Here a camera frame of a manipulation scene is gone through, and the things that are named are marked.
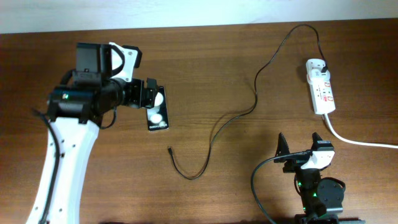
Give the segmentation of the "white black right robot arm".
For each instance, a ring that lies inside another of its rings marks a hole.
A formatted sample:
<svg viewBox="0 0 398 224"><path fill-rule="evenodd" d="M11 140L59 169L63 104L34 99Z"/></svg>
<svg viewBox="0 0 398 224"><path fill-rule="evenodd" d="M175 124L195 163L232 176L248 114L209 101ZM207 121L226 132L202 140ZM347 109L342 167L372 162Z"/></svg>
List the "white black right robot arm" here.
<svg viewBox="0 0 398 224"><path fill-rule="evenodd" d="M284 173L294 173L294 185L301 198L303 214L295 223L338 223L343 211L345 183L332 177L322 177L321 171L331 165L335 150L330 141L312 134L312 146L303 152L291 153L282 133L278 136L275 155L283 163Z"/></svg>

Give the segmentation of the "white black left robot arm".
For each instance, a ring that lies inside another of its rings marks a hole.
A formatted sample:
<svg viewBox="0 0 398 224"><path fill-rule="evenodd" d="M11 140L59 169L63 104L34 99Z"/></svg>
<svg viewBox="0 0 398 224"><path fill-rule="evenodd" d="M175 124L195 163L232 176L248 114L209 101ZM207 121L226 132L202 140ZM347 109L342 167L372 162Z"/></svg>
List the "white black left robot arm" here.
<svg viewBox="0 0 398 224"><path fill-rule="evenodd" d="M78 223L86 168L104 129L103 116L118 106L152 109L159 87L133 77L142 52L136 46L79 43L76 66L35 114L48 130L47 153L28 223Z"/></svg>

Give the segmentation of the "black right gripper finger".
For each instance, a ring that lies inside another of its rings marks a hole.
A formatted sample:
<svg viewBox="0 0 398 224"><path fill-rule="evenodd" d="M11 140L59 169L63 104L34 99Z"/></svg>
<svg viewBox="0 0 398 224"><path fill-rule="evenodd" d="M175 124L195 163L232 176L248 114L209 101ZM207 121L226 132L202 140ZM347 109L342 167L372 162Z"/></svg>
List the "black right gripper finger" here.
<svg viewBox="0 0 398 224"><path fill-rule="evenodd" d="M279 133L278 135L278 143L277 143L277 149L275 152L275 156L279 157L279 159L276 159L274 162L275 163L283 163L285 162L285 159L282 158L282 156L289 155L289 146L287 144L287 141L282 133Z"/></svg>
<svg viewBox="0 0 398 224"><path fill-rule="evenodd" d="M324 141L317 132L312 134L312 151L330 151L330 141Z"/></svg>

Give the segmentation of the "black Galaxy flip phone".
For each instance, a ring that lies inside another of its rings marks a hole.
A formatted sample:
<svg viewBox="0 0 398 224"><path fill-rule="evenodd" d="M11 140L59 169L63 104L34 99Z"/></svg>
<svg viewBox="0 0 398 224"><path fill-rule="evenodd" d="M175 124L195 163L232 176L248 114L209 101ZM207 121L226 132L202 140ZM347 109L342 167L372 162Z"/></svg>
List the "black Galaxy flip phone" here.
<svg viewBox="0 0 398 224"><path fill-rule="evenodd" d="M163 86L159 87L158 94L155 97L155 106L151 109L146 109L146 114L149 131L160 131L169 128L167 101Z"/></svg>

